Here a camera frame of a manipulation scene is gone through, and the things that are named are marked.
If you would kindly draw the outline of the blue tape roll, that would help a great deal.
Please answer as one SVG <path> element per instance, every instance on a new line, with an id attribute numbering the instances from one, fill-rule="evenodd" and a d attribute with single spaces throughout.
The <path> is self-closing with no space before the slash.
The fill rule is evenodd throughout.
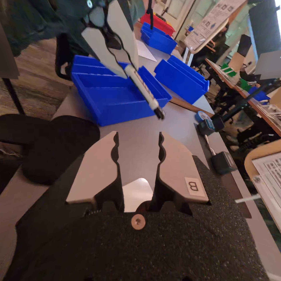
<path id="1" fill-rule="evenodd" d="M 195 120 L 200 123 L 204 120 L 209 120 L 209 121 L 212 121 L 211 120 L 211 117 L 209 117 L 205 112 L 203 111 L 198 111 L 196 114 L 195 114 Z"/>

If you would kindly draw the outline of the white-topped wooden board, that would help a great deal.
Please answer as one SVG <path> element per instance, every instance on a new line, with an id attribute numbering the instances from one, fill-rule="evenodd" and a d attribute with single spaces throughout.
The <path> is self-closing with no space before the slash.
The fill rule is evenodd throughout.
<path id="1" fill-rule="evenodd" d="M 186 102 L 184 100 L 180 100 L 180 99 L 178 99 L 176 97 L 173 97 L 169 102 L 171 102 L 171 103 L 173 103 L 175 105 L 178 105 L 180 107 L 183 107 L 183 108 L 185 108 L 185 109 L 187 109 L 189 111 L 192 111 L 194 113 L 198 113 L 199 111 L 202 111 L 206 115 L 208 115 L 210 118 L 214 116 L 214 113 L 210 113 L 210 112 L 208 112 L 206 110 L 203 110 L 203 109 L 201 109 L 199 107 L 196 107 L 196 106 L 194 106 L 194 105 L 192 105 L 192 104 L 190 104 L 190 103 L 188 103 L 188 102 Z"/>

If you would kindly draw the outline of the green plastic bin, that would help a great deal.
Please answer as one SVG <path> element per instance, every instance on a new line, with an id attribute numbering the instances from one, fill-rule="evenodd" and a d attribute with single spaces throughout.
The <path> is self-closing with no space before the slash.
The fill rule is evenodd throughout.
<path id="1" fill-rule="evenodd" d="M 237 75 L 237 72 L 235 72 L 231 67 L 229 67 L 228 64 L 224 63 L 221 66 L 221 70 L 229 77 L 234 77 Z"/>
<path id="2" fill-rule="evenodd" d="M 252 88 L 252 85 L 254 82 L 246 81 L 242 78 L 239 79 L 237 86 L 241 89 L 245 90 L 246 92 L 249 92 L 249 90 Z"/>

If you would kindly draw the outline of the red plastic bin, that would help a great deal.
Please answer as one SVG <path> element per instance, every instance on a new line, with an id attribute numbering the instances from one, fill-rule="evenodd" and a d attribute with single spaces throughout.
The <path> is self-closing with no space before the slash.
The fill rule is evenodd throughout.
<path id="1" fill-rule="evenodd" d="M 140 22 L 143 23 L 148 23 L 149 26 L 151 24 L 151 20 L 150 20 L 150 15 L 145 13 L 141 18 L 140 18 Z M 173 36 L 175 30 L 174 28 L 164 19 L 160 18 L 159 16 L 157 16 L 157 14 L 153 13 L 153 26 L 163 32 L 165 32 L 166 34 L 168 34 L 169 36 Z"/>

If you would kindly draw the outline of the printed instruction sheet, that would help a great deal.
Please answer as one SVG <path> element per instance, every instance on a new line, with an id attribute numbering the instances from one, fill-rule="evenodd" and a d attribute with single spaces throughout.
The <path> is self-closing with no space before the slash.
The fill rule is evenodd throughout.
<path id="1" fill-rule="evenodd" d="M 253 165 L 262 177 L 272 194 L 277 206 L 281 207 L 281 153 L 252 160 Z"/>

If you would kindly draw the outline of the black table mat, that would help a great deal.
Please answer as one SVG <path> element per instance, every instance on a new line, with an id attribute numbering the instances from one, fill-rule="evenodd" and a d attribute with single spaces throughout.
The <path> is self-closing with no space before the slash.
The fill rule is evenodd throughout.
<path id="1" fill-rule="evenodd" d="M 209 166 L 209 169 L 210 169 L 211 173 L 215 176 L 215 178 L 220 180 L 221 184 L 226 188 L 226 190 L 229 192 L 229 194 L 231 195 L 231 197 L 234 200 L 242 199 L 241 192 L 240 192 L 240 190 L 237 186 L 237 183 L 236 183 L 232 173 L 228 173 L 228 174 L 225 174 L 225 175 L 220 175 L 220 174 L 216 173 L 215 169 L 213 168 L 212 162 L 211 162 L 212 153 L 208 148 L 206 140 L 199 133 L 199 131 L 197 129 L 197 124 L 195 122 L 192 122 L 192 123 L 193 123 L 192 125 L 195 127 L 196 134 L 197 134 L 198 139 L 199 139 L 199 143 L 202 147 L 204 156 L 206 158 L 206 161 L 207 161 L 207 164 Z M 246 219 L 252 219 L 252 215 L 250 213 L 250 210 L 248 209 L 245 202 L 239 203 L 238 206 L 241 209 L 241 212 Z"/>

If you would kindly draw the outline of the dark grey case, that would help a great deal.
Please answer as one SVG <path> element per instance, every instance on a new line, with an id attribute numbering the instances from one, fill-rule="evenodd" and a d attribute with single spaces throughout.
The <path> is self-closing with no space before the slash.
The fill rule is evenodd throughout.
<path id="1" fill-rule="evenodd" d="M 229 152 L 222 151 L 212 156 L 210 160 L 217 174 L 225 175 L 237 170 L 237 165 Z"/>

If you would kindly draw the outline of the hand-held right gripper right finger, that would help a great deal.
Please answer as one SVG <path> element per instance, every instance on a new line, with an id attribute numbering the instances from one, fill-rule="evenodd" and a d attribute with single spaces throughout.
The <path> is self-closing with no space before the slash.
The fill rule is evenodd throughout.
<path id="1" fill-rule="evenodd" d="M 166 132 L 159 133 L 159 160 L 151 212 L 191 212 L 190 203 L 209 204 L 193 154 Z"/>

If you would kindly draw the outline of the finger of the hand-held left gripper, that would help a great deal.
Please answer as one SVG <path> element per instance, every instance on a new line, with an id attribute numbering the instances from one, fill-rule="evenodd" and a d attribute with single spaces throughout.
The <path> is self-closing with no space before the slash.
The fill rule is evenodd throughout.
<path id="1" fill-rule="evenodd" d="M 139 70 L 139 55 L 133 22 L 127 0 L 114 0 L 108 6 L 107 23 L 118 36 L 124 51 L 135 68 Z"/>
<path id="2" fill-rule="evenodd" d="M 82 32 L 82 37 L 104 66 L 114 74 L 124 79 L 128 78 L 123 68 L 118 64 L 115 56 L 108 50 L 105 38 L 99 29 L 87 27 Z"/>

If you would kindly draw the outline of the small studio light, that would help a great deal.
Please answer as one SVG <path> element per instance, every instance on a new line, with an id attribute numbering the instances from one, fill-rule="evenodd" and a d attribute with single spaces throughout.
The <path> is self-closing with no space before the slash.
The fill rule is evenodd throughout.
<path id="1" fill-rule="evenodd" d="M 251 37 L 246 34 L 242 34 L 239 41 L 237 53 L 239 53 L 243 57 L 246 57 L 251 45 Z"/>

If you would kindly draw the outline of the blue plastic bin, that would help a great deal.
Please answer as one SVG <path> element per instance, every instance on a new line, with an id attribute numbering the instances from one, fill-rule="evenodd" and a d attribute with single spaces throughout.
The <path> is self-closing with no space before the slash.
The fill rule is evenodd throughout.
<path id="1" fill-rule="evenodd" d="M 190 104 L 209 91 L 209 81 L 172 55 L 162 59 L 154 70 L 155 78 Z"/>
<path id="2" fill-rule="evenodd" d="M 71 77 L 91 118 L 100 126 L 155 115 L 131 79 L 115 75 L 95 58 L 76 55 Z"/>

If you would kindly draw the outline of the black marker cap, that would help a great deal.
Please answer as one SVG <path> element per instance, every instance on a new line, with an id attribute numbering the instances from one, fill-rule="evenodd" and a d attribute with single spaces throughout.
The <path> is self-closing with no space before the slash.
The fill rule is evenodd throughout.
<path id="1" fill-rule="evenodd" d="M 163 111 L 163 109 L 160 107 L 160 106 L 158 106 L 157 108 L 155 108 L 154 110 L 153 110 L 153 112 L 154 112 L 154 114 L 157 116 L 157 118 L 159 119 L 159 120 L 164 120 L 165 119 L 165 112 Z"/>

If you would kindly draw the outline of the black dry-erase marker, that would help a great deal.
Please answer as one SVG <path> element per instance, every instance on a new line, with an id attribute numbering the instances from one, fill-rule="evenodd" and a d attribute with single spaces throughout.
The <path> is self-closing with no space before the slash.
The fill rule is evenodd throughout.
<path id="1" fill-rule="evenodd" d="M 154 110 L 159 106 L 158 101 L 153 96 L 152 92 L 149 90 L 148 86 L 145 84 L 143 79 L 140 77 L 136 69 L 132 65 L 127 65 L 125 67 L 126 75 L 132 80 L 135 86 L 138 88 L 142 96 L 145 98 L 149 107 Z"/>

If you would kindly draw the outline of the wooden table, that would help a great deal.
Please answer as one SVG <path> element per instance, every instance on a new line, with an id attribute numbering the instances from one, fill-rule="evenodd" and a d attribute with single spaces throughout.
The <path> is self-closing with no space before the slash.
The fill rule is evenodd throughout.
<path id="1" fill-rule="evenodd" d="M 206 63 L 210 66 L 210 68 L 213 69 L 213 72 L 216 73 L 216 75 L 223 81 L 223 83 L 226 85 L 227 88 L 229 88 L 230 90 L 233 90 L 235 92 L 237 92 L 240 96 L 242 96 L 243 98 L 247 97 L 249 94 L 241 89 L 240 87 L 238 87 L 237 85 L 235 85 L 232 80 L 230 80 L 230 77 L 228 77 L 221 69 L 218 65 L 216 65 L 215 63 L 213 63 L 212 61 L 210 61 L 209 59 L 205 59 Z M 265 111 L 262 110 L 261 105 L 258 103 L 258 101 L 256 101 L 255 99 L 251 99 L 248 102 L 249 105 L 251 105 L 253 107 L 253 109 L 261 115 L 261 117 L 265 120 L 265 122 L 279 135 L 281 136 L 281 129 L 280 129 L 280 125 L 276 124 L 273 122 L 272 119 L 270 119 L 270 117 L 268 115 L 265 114 Z"/>

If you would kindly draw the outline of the studio light panel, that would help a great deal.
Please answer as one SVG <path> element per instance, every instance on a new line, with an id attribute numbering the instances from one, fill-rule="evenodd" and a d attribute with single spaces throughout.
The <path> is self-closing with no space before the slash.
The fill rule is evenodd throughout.
<path id="1" fill-rule="evenodd" d="M 258 1 L 248 13 L 255 56 L 259 59 L 263 53 L 280 51 L 281 2 L 278 0 Z"/>

